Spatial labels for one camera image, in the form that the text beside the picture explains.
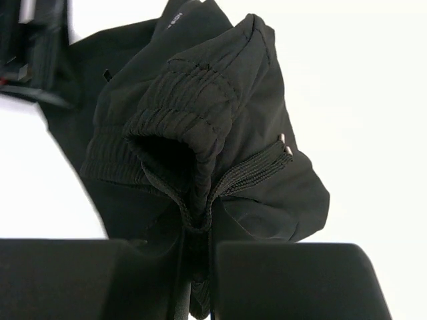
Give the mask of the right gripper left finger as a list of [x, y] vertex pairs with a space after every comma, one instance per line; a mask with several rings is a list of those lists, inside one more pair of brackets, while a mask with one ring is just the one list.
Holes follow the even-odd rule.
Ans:
[[2, 319], [187, 319], [180, 230], [143, 239], [1, 241]]

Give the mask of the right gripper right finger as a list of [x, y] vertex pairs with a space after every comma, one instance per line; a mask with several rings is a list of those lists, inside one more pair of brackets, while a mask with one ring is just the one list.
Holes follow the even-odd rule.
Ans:
[[391, 319], [367, 254], [351, 243], [212, 233], [214, 319]]

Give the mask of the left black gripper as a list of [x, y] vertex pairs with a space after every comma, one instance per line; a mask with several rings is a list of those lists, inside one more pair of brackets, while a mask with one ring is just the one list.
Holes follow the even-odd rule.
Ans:
[[1, 93], [72, 109], [77, 81], [67, 59], [68, 2], [33, 4], [33, 17], [23, 22], [22, 1], [1, 2]]

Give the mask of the black shorts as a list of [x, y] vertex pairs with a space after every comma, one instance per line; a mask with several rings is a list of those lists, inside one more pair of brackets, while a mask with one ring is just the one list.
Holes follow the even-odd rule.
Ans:
[[324, 227], [330, 194], [298, 149], [275, 33], [257, 15], [233, 25], [215, 1], [169, 1], [158, 19], [70, 45], [59, 92], [73, 107], [41, 110], [107, 234], [146, 238], [173, 215], [196, 319], [211, 312], [215, 201], [257, 240]]

